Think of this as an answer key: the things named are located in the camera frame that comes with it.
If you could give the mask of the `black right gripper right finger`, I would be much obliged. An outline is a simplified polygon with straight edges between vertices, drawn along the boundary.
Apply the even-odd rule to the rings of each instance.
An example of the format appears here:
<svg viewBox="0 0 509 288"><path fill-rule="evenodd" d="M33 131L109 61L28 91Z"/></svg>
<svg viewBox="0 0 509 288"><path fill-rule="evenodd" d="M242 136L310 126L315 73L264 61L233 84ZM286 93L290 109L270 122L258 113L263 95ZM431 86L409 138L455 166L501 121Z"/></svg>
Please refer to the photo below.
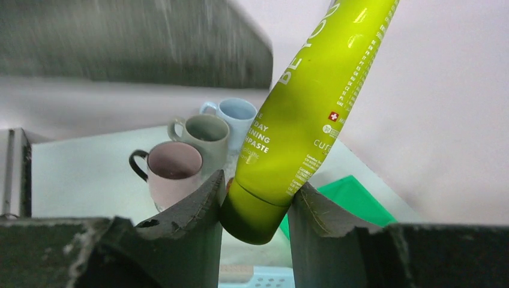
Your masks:
<svg viewBox="0 0 509 288"><path fill-rule="evenodd" d="M508 227L396 223L380 227L312 185L289 213L296 287L507 287Z"/></svg>

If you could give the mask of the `pink ceramic mug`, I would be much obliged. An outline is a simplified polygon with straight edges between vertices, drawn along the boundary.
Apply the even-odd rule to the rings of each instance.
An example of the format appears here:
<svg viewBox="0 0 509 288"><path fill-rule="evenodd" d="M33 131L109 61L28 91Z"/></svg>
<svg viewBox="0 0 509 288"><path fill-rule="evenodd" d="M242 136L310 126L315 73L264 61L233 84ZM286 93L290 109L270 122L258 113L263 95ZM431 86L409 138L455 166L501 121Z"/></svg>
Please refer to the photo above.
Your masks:
<svg viewBox="0 0 509 288"><path fill-rule="evenodd" d="M128 158L134 173L149 187L151 199L161 212L191 195L201 185L203 158L188 143L163 142L150 151L133 151Z"/></svg>

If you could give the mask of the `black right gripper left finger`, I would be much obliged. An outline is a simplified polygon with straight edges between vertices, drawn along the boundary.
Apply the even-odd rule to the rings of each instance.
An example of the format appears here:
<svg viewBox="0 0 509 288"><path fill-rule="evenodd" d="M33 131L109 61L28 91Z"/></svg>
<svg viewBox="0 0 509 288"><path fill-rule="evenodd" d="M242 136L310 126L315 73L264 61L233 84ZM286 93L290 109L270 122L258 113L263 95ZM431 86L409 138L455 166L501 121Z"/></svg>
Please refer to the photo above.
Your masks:
<svg viewBox="0 0 509 288"><path fill-rule="evenodd" d="M217 287L222 170L138 225L113 218L1 220L2 287Z"/></svg>

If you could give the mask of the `grey ceramic mug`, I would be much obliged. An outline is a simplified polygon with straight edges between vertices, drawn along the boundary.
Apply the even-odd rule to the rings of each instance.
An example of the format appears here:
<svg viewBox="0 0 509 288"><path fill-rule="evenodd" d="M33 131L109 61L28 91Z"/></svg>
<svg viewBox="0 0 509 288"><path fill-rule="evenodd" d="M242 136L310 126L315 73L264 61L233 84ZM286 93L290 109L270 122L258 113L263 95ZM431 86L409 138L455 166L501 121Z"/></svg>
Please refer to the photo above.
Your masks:
<svg viewBox="0 0 509 288"><path fill-rule="evenodd" d="M167 135L171 140L188 143L200 152L203 179L222 169L226 163L230 129L218 116L199 114L188 119L175 117L167 125Z"/></svg>

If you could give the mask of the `light blue ceramic mug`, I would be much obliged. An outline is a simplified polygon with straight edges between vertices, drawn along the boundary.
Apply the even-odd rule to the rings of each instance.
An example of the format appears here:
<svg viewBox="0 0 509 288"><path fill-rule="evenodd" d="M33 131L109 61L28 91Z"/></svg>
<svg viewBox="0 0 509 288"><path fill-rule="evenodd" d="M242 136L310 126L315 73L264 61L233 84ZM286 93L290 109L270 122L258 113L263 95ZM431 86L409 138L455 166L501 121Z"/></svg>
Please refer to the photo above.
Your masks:
<svg viewBox="0 0 509 288"><path fill-rule="evenodd" d="M214 115L223 119L229 125L228 147L230 151L238 152L251 123L258 114L257 108L244 99L227 98L218 103L204 102L199 109L199 113L204 114L210 110L213 110Z"/></svg>

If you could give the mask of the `green bin with toothpaste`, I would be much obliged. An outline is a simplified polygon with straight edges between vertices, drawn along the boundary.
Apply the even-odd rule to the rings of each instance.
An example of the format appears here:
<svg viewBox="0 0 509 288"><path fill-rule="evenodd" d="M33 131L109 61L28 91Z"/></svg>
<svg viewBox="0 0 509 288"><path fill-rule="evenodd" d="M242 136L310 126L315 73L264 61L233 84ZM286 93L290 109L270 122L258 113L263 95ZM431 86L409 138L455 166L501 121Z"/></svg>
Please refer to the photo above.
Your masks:
<svg viewBox="0 0 509 288"><path fill-rule="evenodd" d="M365 221L382 227L397 222L353 175L323 185L317 190Z"/></svg>

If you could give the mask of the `light blue plastic basket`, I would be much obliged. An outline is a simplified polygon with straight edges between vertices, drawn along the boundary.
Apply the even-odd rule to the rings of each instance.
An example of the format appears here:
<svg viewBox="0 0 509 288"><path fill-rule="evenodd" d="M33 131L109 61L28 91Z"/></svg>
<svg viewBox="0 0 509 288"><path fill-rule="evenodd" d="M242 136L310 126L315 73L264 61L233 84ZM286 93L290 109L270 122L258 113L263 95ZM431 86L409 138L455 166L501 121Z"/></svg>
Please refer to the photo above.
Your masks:
<svg viewBox="0 0 509 288"><path fill-rule="evenodd" d="M292 268L252 265L220 265L218 287L295 287Z"/></svg>

